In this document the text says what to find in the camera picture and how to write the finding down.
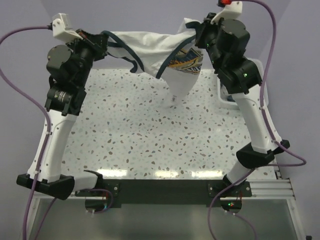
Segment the white motorcycle print tank top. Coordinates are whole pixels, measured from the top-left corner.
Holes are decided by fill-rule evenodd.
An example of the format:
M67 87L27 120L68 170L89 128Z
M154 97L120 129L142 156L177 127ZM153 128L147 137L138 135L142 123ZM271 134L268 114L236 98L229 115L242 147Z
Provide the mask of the white motorcycle print tank top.
M163 79L168 87L168 106L183 100L197 82L204 52L195 40L201 22L184 18L177 33L102 31L108 37L107 54L132 63L131 73Z

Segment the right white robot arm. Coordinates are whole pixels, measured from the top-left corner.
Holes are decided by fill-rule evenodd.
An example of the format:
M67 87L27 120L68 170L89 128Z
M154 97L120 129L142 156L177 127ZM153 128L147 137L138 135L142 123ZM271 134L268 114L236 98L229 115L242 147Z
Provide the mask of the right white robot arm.
M250 170L269 165L277 154L290 147L282 139L271 120L267 107L260 104L262 77L258 66L245 57L250 33L239 20L220 18L212 22L217 14L210 12L196 30L195 45L206 50L214 73L229 95L236 102L250 136L250 143L236 152L237 161L223 177L223 192L230 197L240 190L240 184Z

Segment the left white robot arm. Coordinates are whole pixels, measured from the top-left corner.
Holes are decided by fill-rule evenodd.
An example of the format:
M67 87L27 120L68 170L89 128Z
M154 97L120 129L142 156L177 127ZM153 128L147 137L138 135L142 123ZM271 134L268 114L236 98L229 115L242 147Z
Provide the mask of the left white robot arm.
M44 104L45 122L40 143L27 173L17 176L19 186L66 200L72 192L86 190L99 196L102 175L86 170L79 176L62 174L62 158L69 134L87 95L85 85L95 61L107 56L108 35L78 29L78 39L57 45L47 54L49 90Z

